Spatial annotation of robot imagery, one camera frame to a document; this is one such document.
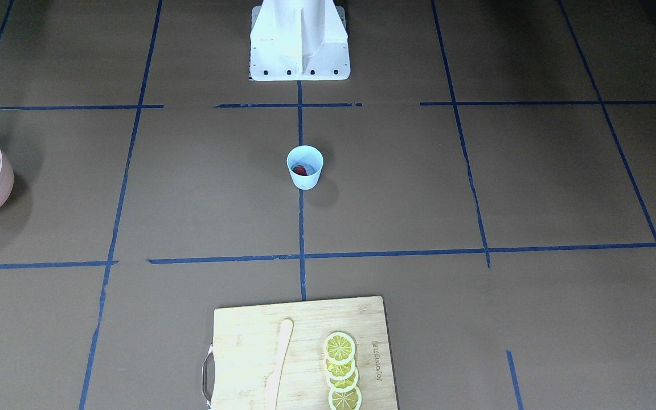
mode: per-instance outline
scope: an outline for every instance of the gray surface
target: gray surface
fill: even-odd
[[[305,107],[302,132],[295,107],[214,108],[297,102],[245,79],[257,3],[164,1],[163,109],[0,112],[0,408],[204,408],[213,310],[299,301],[301,252],[308,299],[384,297],[401,408],[518,408],[507,351],[524,408],[656,408],[656,246],[601,107],[459,107],[489,268],[453,107],[419,105],[450,100],[432,3],[349,2],[351,78],[302,99],[362,106]],[[656,99],[653,2],[564,4],[601,95]],[[156,8],[17,2],[0,106],[136,104]],[[459,101],[596,98],[556,2],[437,11]],[[656,106],[607,109],[656,228]],[[326,158],[303,246],[300,135]]]

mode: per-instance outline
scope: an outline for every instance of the white mounting plate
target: white mounting plate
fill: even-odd
[[[255,21],[257,21],[257,16],[260,15],[260,9],[262,6],[255,6],[252,9],[252,23],[250,25],[250,30],[252,30],[255,27]],[[343,28],[348,30],[346,26],[346,10],[341,7],[341,6],[336,6],[336,11],[338,12],[338,16],[341,18],[341,24],[343,24]],[[338,44],[328,44],[329,46],[338,46]],[[351,73],[351,62],[349,60],[349,52],[348,52],[348,47],[343,47],[341,46],[340,49],[336,50],[328,50],[324,49],[322,50],[323,55],[325,56],[326,60],[329,60],[330,62],[333,62],[333,65],[329,68],[318,68],[317,70],[314,70],[314,73],[310,73],[310,70],[307,70],[307,73],[296,73],[296,72],[291,72],[290,75],[288,75],[287,72],[281,73],[280,75],[277,75],[275,72],[269,73],[268,75],[264,74],[264,70],[262,72],[259,71],[257,68],[257,65],[252,64],[252,49],[250,49],[250,60],[249,60],[249,68],[248,68],[248,77],[252,81],[296,81],[296,80],[303,80],[303,81],[325,81],[325,80],[346,80],[349,78],[349,75]]]

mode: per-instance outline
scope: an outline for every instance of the light blue cup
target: light blue cup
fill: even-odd
[[[292,169],[295,166],[302,165],[309,171],[310,168],[314,170],[312,174],[303,176],[296,174]],[[300,145],[295,147],[287,155],[287,169],[290,172],[292,183],[302,190],[309,190],[318,183],[318,178],[321,176],[323,169],[323,154],[317,148],[310,147],[310,145]]]

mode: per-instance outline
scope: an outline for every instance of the brand logo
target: brand logo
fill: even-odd
[[[371,343],[374,348],[374,366],[376,366],[376,379],[380,382],[381,380],[381,353],[378,352],[378,342],[374,341]]]

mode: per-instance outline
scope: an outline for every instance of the stack of lime slices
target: stack of lime slices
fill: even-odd
[[[359,410],[359,369],[356,367],[356,342],[344,332],[333,332],[323,342],[326,381],[331,410]]]

